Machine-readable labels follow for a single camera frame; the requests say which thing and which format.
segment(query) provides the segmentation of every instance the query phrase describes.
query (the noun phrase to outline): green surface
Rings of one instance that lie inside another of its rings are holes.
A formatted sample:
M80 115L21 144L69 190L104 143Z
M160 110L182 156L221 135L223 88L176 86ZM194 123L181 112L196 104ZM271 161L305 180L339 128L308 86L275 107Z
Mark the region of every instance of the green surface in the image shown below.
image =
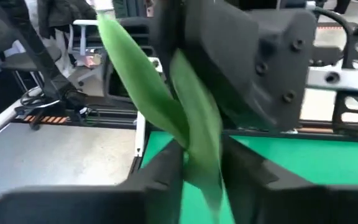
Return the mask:
M260 155L317 184L358 184L358 142L233 136ZM171 141L171 135L153 132L143 166ZM181 223L212 223L201 191L184 184ZM226 196L221 223L234 223Z

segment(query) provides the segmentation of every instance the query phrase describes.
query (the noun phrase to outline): black office chair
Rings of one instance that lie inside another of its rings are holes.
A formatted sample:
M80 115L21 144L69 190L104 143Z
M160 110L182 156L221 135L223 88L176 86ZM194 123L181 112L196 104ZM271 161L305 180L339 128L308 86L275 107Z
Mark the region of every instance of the black office chair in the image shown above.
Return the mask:
M25 91L28 89L22 80L20 75L21 72L33 73L36 84L38 84L38 86L43 85L42 77L37 69L37 66L25 52L5 57L4 51L10 49L16 40L17 39L15 38L13 31L2 20L0 20L1 70L12 72L18 78L20 85L23 86ZM60 49L57 47L47 47L47 50L55 62L62 56Z

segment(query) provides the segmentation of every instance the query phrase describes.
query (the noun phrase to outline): green mat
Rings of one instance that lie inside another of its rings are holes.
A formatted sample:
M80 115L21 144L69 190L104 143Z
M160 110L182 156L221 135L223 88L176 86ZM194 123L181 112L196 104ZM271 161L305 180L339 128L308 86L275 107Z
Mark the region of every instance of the green mat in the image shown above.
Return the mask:
M358 184L358 142L233 136L260 155L317 184ZM143 166L170 142L171 135L153 132ZM182 224L212 223L201 191L183 186ZM232 224L227 197L223 198L221 223Z

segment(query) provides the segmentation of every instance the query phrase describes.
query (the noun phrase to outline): plant leaf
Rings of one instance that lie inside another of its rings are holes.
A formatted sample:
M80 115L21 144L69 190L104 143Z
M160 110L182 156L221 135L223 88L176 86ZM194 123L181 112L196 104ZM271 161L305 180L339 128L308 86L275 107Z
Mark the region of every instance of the plant leaf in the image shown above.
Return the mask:
M115 19L98 14L103 45L130 98L145 118L188 145L188 123L181 104L174 100L146 54Z
M171 78L190 129L185 178L201 189L217 223L223 197L221 116L214 98L180 50L171 61Z

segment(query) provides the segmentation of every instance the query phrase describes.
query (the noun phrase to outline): green leaf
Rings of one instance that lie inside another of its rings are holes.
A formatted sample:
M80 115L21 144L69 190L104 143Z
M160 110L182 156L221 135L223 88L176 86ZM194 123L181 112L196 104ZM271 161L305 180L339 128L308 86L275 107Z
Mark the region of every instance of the green leaf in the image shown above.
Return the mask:
M185 178L203 192L217 223L223 196L221 116L214 98L180 50L171 62L171 78L190 129Z
M174 100L146 54L115 19L98 14L103 45L130 98L145 118L188 145L188 123L181 104Z

